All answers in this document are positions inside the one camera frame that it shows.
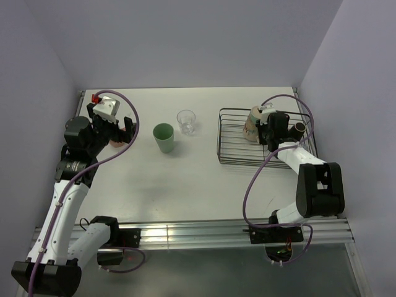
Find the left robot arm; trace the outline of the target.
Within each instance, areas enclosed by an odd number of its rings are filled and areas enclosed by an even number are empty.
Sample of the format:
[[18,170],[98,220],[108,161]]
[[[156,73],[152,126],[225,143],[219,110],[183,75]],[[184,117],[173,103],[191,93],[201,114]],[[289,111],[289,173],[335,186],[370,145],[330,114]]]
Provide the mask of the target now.
[[119,102],[90,103],[88,116],[76,116],[65,125],[65,145],[56,167],[53,198],[40,234],[24,261],[16,261],[11,275],[29,296],[73,296],[86,263],[102,247],[121,239],[114,217],[96,216],[74,244],[70,243],[80,206],[101,162],[98,154],[111,142],[131,145],[137,124],[124,118],[119,128]]

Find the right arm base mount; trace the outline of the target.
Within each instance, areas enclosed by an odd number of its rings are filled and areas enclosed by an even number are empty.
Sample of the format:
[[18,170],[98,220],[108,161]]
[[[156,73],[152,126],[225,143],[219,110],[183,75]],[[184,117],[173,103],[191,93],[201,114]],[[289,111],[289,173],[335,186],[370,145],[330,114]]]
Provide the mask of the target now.
[[249,235],[251,244],[300,243],[304,239],[301,227],[296,224],[249,226],[243,232]]

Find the small clear glass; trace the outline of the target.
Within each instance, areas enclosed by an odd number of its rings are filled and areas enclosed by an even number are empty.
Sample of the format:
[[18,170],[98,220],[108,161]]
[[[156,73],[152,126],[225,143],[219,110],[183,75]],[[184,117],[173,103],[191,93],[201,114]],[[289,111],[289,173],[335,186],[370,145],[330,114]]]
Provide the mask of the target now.
[[308,140],[305,140],[304,142],[301,142],[299,144],[300,147],[302,147],[303,149],[307,150],[308,152],[311,152],[311,147],[310,147],[310,143]]

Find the pink mug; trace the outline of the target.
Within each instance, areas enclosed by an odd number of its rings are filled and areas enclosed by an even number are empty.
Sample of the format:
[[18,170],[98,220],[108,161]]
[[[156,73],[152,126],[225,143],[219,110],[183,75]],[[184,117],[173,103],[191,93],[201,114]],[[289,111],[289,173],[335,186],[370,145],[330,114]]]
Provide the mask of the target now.
[[111,138],[109,144],[114,148],[120,148],[124,145],[126,128],[118,129],[117,133]]

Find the dark brown mug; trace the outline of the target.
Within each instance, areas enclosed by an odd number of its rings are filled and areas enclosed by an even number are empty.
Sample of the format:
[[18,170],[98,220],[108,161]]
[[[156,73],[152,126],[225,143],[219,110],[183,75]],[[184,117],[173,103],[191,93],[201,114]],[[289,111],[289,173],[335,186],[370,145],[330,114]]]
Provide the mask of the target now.
[[306,125],[301,122],[297,122],[288,130],[288,137],[299,142],[306,132]]

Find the green plastic cup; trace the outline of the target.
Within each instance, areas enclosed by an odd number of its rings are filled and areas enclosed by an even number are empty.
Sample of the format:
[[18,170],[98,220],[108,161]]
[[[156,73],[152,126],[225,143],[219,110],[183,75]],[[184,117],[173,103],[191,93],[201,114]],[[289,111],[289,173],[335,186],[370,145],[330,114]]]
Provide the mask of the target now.
[[170,153],[174,149],[174,129],[168,123],[157,124],[153,128],[153,136],[162,153]]

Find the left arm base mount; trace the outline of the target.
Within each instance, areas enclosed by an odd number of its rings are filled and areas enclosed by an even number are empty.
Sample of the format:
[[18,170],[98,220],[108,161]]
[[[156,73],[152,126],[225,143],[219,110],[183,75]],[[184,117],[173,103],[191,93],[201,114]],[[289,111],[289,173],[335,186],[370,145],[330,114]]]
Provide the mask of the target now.
[[119,265],[125,257],[125,251],[115,247],[138,248],[140,243],[140,228],[121,228],[118,237],[105,243],[97,252],[97,262],[102,266]]

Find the cream floral mug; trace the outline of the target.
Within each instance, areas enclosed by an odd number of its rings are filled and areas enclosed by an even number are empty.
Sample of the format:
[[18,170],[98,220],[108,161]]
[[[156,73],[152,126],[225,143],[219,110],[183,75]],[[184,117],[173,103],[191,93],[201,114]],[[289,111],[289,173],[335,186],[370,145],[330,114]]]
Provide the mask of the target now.
[[251,108],[244,127],[243,127],[243,137],[250,141],[259,143],[259,131],[257,128],[257,123],[260,123],[261,120],[261,112],[258,106],[254,106]]

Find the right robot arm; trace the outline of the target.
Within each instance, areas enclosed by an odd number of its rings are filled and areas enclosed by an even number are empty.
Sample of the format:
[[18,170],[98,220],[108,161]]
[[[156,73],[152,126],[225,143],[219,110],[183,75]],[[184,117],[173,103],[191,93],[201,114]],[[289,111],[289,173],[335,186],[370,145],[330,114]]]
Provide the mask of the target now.
[[298,176],[295,201],[272,212],[268,234],[281,241],[289,234],[291,223],[311,217],[331,217],[345,209],[342,171],[338,163],[327,163],[300,144],[306,125],[289,125],[290,116],[282,111],[264,112],[257,122],[259,141],[274,157],[287,164]]

